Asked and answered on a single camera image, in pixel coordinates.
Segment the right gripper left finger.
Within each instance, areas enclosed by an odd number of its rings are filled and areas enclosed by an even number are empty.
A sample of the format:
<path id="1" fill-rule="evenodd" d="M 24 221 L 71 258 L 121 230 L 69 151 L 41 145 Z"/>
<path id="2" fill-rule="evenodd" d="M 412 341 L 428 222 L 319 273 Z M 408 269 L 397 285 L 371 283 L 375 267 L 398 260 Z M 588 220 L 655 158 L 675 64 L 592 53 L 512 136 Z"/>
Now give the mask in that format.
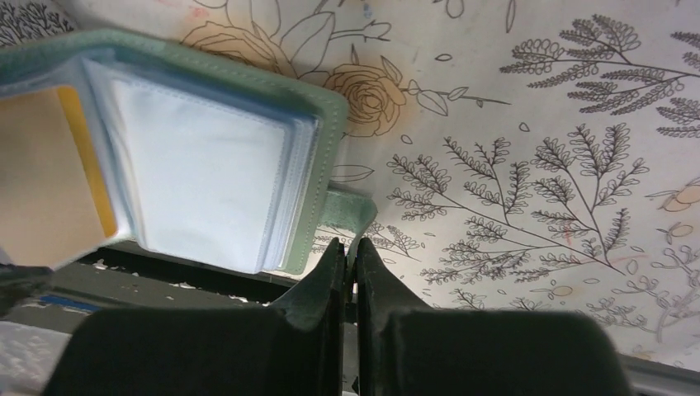
<path id="1" fill-rule="evenodd" d="M 339 395 L 346 257 L 267 306 L 103 309 L 75 330 L 46 395 Z"/>

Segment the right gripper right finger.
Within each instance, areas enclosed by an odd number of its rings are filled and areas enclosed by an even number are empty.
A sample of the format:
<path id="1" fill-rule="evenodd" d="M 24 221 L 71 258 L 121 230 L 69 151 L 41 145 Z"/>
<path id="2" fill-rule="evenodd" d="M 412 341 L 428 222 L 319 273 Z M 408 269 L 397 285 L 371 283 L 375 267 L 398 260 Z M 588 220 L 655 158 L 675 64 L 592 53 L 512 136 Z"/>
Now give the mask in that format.
<path id="1" fill-rule="evenodd" d="M 362 395 L 629 395 L 612 343 L 577 313 L 435 309 L 358 245 Z"/>

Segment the green leather card holder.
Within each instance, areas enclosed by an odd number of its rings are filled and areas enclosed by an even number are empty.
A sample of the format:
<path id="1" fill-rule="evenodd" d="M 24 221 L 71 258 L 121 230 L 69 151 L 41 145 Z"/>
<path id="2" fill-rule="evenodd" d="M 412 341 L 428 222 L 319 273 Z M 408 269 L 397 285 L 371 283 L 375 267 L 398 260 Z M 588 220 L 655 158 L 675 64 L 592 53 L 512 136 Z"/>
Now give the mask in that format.
<path id="1" fill-rule="evenodd" d="M 116 217 L 90 252 L 133 241 L 298 275 L 319 226 L 361 237 L 376 217 L 372 199 L 329 185 L 348 112 L 337 93 L 127 31 L 2 49 L 1 100 L 57 86 L 78 91 Z"/>

